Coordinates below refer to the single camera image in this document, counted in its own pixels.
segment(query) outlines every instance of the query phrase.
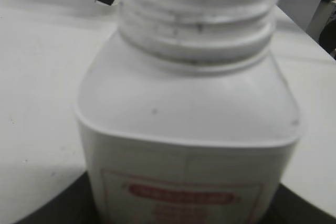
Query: bottle shoulder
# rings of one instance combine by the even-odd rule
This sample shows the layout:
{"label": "bottle shoulder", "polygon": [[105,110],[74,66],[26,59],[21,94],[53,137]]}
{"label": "bottle shoulder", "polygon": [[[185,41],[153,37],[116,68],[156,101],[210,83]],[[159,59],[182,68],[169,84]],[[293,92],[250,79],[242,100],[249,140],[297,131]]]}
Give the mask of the bottle shoulder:
{"label": "bottle shoulder", "polygon": [[281,145],[300,113],[272,57],[241,71],[204,75],[158,66],[111,38],[79,88],[79,120],[98,131],[186,145]]}

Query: white table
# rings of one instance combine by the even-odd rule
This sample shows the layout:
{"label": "white table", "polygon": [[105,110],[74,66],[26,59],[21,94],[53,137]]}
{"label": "white table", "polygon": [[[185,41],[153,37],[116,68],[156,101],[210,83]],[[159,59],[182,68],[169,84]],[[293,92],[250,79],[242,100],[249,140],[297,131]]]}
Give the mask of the white table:
{"label": "white table", "polygon": [[[282,182],[336,216],[336,67],[276,14],[273,50],[307,120]],[[72,100],[114,19],[115,8],[92,0],[0,0],[0,224],[40,208],[85,171]]]}

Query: dirt speck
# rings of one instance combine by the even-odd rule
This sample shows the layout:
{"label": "dirt speck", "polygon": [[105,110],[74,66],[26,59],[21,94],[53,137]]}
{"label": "dirt speck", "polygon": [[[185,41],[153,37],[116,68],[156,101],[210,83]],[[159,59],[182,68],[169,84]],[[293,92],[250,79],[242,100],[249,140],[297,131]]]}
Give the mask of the dirt speck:
{"label": "dirt speck", "polygon": [[299,119],[296,119],[296,120],[294,120],[294,121],[292,121],[292,126],[298,126],[300,124],[300,121],[299,121]]}
{"label": "dirt speck", "polygon": [[196,27],[197,27],[197,32],[198,32],[199,34],[201,34],[201,33],[203,32],[203,30],[204,30],[204,26],[203,26],[203,24],[201,24],[201,23],[197,23],[197,24],[196,24]]}

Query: bottle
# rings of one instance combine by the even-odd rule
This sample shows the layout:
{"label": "bottle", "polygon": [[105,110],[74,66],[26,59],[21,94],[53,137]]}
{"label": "bottle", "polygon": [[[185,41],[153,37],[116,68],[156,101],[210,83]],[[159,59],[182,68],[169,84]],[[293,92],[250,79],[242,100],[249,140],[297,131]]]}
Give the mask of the bottle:
{"label": "bottle", "polygon": [[300,138],[277,0],[121,0],[76,114],[103,223],[257,223]]}

